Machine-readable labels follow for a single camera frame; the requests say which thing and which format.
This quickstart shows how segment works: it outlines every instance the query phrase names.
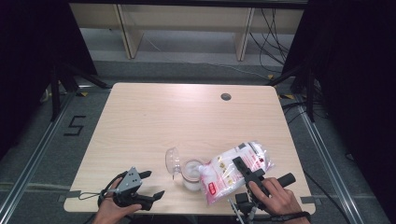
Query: cable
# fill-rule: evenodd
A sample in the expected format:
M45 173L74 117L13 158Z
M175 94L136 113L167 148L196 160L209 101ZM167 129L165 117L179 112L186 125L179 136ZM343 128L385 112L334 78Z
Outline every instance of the cable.
M324 188L317 182L315 181L315 179L305 170L303 170L304 174L310 179L312 180L312 182L314 182L314 184L316 186L318 186L318 188L329 198L329 200L335 205L335 207L338 209L338 211L340 211L341 215L343 215L344 219L346 220L346 223L350 224L349 219L347 218L347 215L345 214L345 212L342 210L342 208L338 205L338 203L326 192L326 190L324 190Z
M299 113L298 115L296 115L293 119L291 119L291 120L288 121L288 124L291 124L295 119L297 119L300 115L302 115L302 114L305 113L305 112L306 112L306 110L303 111L303 112L301 112L301 113Z
M286 112L283 113L283 115L286 116L286 114L292 109L292 107L289 107L288 110Z
M316 110L314 109L314 111L313 111L316 116L320 117L321 119L329 119L329 116L326 115L326 117L324 117L324 116L318 114L317 111L318 111L318 109L316 109Z
M88 196L88 197L85 197L85 198L81 198L81 196L84 195L84 194L91 194L91 196ZM78 195L78 199L82 201L82 200L87 200L87 199L90 199L90 198L93 198L93 197L99 196L99 195L100 195L100 193L82 192L82 193L80 193Z
M152 47L154 47L156 50L162 52L162 50L159 49L157 46L155 46L147 37L144 36L144 38L150 43L150 45L151 45ZM244 70L241 70L241 69L238 69L238 68L229 66L229 65L218 64L218 63L195 63L195 62L187 62L187 61L183 61L183 60L174 60L174 59L170 59L170 58L168 58L168 57L164 57L164 58L167 59L167 60L169 60L169 61L177 62L177 63L209 64L209 65L214 65L214 66L218 66L218 67L231 68L231 69L233 69L233 70L235 70L235 71L237 71L237 72L246 73L246 74L251 74L251 75L259 76L259 77L265 78L265 79L267 79L267 80L270 80L270 78L265 77L265 76L263 76L263 75L261 75L261 74L254 73L254 72L244 71Z
M305 105L305 103L306 102L300 102L300 103L291 103L291 104L288 104L288 105L282 105L282 109L283 110L290 109L290 108L295 107L297 105Z
M256 40L256 38L254 38L252 33L249 33L251 38L253 38L254 42L256 43L256 45L259 47L260 49L260 56L262 55L262 52L264 51L266 55L268 55L270 58L272 58L274 61L280 63L281 65L283 65L284 63L281 62L278 58L276 58L272 53L270 53L268 50L266 50L263 45L259 44L259 42Z
M286 47L284 47L282 44L280 44L280 42L279 42L279 39L278 39L278 37L277 37L276 22L275 22L276 10L273 8L273 9L272 9L272 12L273 12L273 15L272 15L272 19L273 19L273 20L272 20L271 25L270 25L269 22L268 22L268 20L267 20L267 18L266 18L266 16L265 16L265 14L264 14L264 10L262 9L262 17L264 18L265 23L266 23L267 26L268 26L268 31L269 31L268 35L271 34L271 36L273 37L273 39L275 40L275 42L276 42L276 44L277 44L277 47L273 46L273 45L270 44L269 42L268 42L268 44L270 44L270 46L272 46L273 48L279 50L279 53L280 53L280 55L282 56L283 61L285 62L285 61L286 61L286 55L285 55L284 49L286 50L286 52L289 52L289 50L288 50Z

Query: human hand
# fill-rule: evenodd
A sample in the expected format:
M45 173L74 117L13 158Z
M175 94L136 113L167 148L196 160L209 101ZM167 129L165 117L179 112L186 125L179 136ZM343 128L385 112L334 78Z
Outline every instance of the human hand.
M276 178L265 178L262 181L264 187L269 191L270 197L266 196L256 183L250 181L248 183L252 193L264 203L270 215L289 215L302 212L301 206L298 204L294 193L289 189L284 189ZM295 218L285 223L309 223L305 217Z
M114 183L111 185L111 189L116 188L121 180L122 178L118 178L116 181L114 181ZM93 220L93 224L115 224L118 223L123 217L132 214L141 208L141 204L132 204L127 207L119 207L113 201L113 192L109 192L102 200L95 219Z

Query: plastic bag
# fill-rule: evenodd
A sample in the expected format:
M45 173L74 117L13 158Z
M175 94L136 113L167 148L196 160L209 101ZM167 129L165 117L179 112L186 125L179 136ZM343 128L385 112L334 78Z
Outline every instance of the plastic bag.
M201 190L210 205L227 196L245 184L245 179L233 164L233 159L241 157L246 166L255 172L263 169L267 172L274 164L267 152L257 142L242 143L199 167Z

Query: black cable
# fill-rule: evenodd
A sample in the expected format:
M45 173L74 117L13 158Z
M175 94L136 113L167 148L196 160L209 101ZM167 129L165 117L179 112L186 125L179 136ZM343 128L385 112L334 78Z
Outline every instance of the black cable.
M303 112L301 112L301 113L299 113L298 115L296 115L293 119L291 119L291 120L288 121L288 124L291 124L295 119L297 119L300 115L302 115L302 114L305 113L305 112L306 112L306 110L303 111Z
M306 103L306 102L291 103L291 104L288 104L288 105L282 105L282 109L285 110L285 109L287 109L287 108L292 108L292 107L295 107L295 106L297 106L297 105L305 105L305 103Z
M267 36L264 36L264 34L262 33L262 38L268 39L269 34L270 34L270 33L268 33ZM271 42L267 42L267 43L268 43L272 48L279 50L279 47L274 46L273 44L271 44ZM286 53L289 53L289 49L286 48L285 46L283 46L282 44L280 44L280 42L279 42L279 46L280 46L280 49L281 49L281 50L283 50L283 51L286 52Z
M100 204L102 203L102 201L105 199L105 194L107 193L107 191L110 189L111 185L113 185L113 183L118 179L118 178L124 178L126 176L126 174L128 174L128 171L125 171L119 175L117 175L116 177L114 177L110 183L107 184L105 189L102 189L102 191L99 194L99 198L98 198L98 205L100 206Z
M286 110L286 112L283 113L283 115L286 116L286 114L292 109L292 107L289 107L288 110Z
M282 49L280 49L279 47L276 47L276 46L274 46L273 44L271 44L269 41L268 41L268 37L270 36L270 33L268 33L267 34L267 36L264 36L264 34L262 33L262 38L264 38L264 43L262 44L262 48L264 49L264 46L265 46L265 44L268 44L269 46L271 46L272 48L274 48L274 49L277 49L277 50L282 50Z
M260 45L259 45L259 43L257 43L257 41L254 39L254 41L256 42L256 44L258 45L258 47L260 48L260 54L259 54L259 61L260 61L260 66L263 68L263 69L265 69L266 71L268 71L268 72L273 72L273 73L281 73L281 72L278 72L278 71L275 71L275 70L271 70L271 69L269 69L269 68L266 68L263 64L262 64L262 48L260 47Z
M283 52L283 49L286 49L286 48L285 48L283 45L280 44L279 39L277 38L276 23L275 23L275 14L276 14L276 11L273 9L273 21L271 22L271 25L270 25L270 23L268 22L268 20L267 20L265 14L264 14L264 10L262 9L262 16L264 17L265 23L266 23L267 26L268 26L269 34L271 34L271 36L272 36L273 39L275 40L275 42L276 42L276 44L278 45L278 47L275 47L275 46L273 46L273 45L271 45L271 44L270 44L270 45L273 46L275 49L278 49L278 50L279 50L279 53L280 53L280 55L282 56L283 61L285 61L285 60L286 60L286 56L285 56L285 54L284 54L284 52Z
M273 26L274 23L275 23L274 20L271 22L271 25L269 25L268 22L267 22L268 30L272 30L272 26ZM273 44L268 42L268 37L269 36L270 36L270 32L268 32L267 36L264 36L264 33L262 33L262 38L264 38L264 43L262 45L264 46L266 43L268 43L274 49L278 49L276 46L274 46Z
M271 54L268 50L266 50L261 44L259 44L259 42L256 40L256 38L254 38L252 33L249 33L250 36L253 38L254 42L256 43L256 45L259 47L260 49L260 56L262 56L262 52L264 51L266 55L268 55L270 58L272 58L274 61L277 61L278 63L280 63L281 65L283 65L284 63L281 62L278 58L276 58L273 54Z
M276 22L275 22L276 9L273 8L272 11L273 11L273 22L274 22L274 32L275 32L275 36L273 34L273 38L276 41L276 43L278 45L278 48L279 48L279 53L282 56L283 61L285 62L286 61L286 56L285 56L285 53L283 52L282 48L280 47L279 39L277 38Z
M343 215L344 219L346 220L346 223L350 224L350 221L347 218L347 215L345 214L343 209L338 205L338 203L326 192L326 190L324 190L324 188L317 181L315 181L315 179L309 173L307 173L305 170L303 170L303 172L306 176L308 176L308 178L310 180L312 180L312 182L314 182L314 184L316 186L318 186L318 188L326 195L326 197L328 197L329 200L335 205L335 207L338 209L338 211L340 211L341 215Z
M318 111L318 109L316 109L316 110L314 109L314 114L316 116L320 117L321 119L329 119L329 116L324 117L324 116L318 114L317 111Z
M81 196L84 195L84 194L91 194L91 196L88 196L88 197L85 197L85 198L81 198ZM79 200L87 200L87 199L93 198L93 197L98 196L98 195L100 195L100 193L82 192L82 193L80 193L78 195L78 199Z

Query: gray floor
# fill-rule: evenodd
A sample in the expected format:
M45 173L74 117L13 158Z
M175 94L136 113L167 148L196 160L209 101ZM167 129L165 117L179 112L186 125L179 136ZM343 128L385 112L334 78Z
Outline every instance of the gray floor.
M263 85L269 74L261 67L260 51L252 39L247 44L247 54L243 62L236 60L233 48L233 34L195 32L146 32L136 58L127 60L118 31L82 30L90 49L99 78L113 84L126 82L170 82L170 83L214 83L238 85ZM255 37L262 42L262 36ZM280 42L289 47L292 35L281 35ZM276 49L269 50L281 60ZM281 70L281 64L267 56L262 56L266 69ZM104 91L77 78L87 96L72 96L70 105L64 111L44 151L35 173L13 210L8 223L84 223L91 214L67 213L63 209L63 199L73 183L74 177L90 142L93 130L106 103L109 91ZM279 84L279 94L290 93L292 78ZM282 105L294 103L293 99L280 100ZM315 125L329 151L336 169L351 193L364 223L389 223L375 196L364 181L356 164L345 156L344 147L332 121L327 118L323 105L315 105ZM0 161L0 199L3 201L23 172L25 164L34 154L50 125L51 101L44 102L21 135L18 145L12 148ZM339 195L318 154L318 148L304 124L299 108L292 108L286 115L290 132L304 170L318 182L338 203ZM75 124L82 125L79 136L65 136L75 133L69 128L74 116ZM312 215L313 223L347 223L325 193L309 178L308 185L317 202L317 211ZM185 218L168 217L169 223L187 223ZM165 223L166 218L137 217L133 223ZM232 223L228 217L200 217L199 223Z

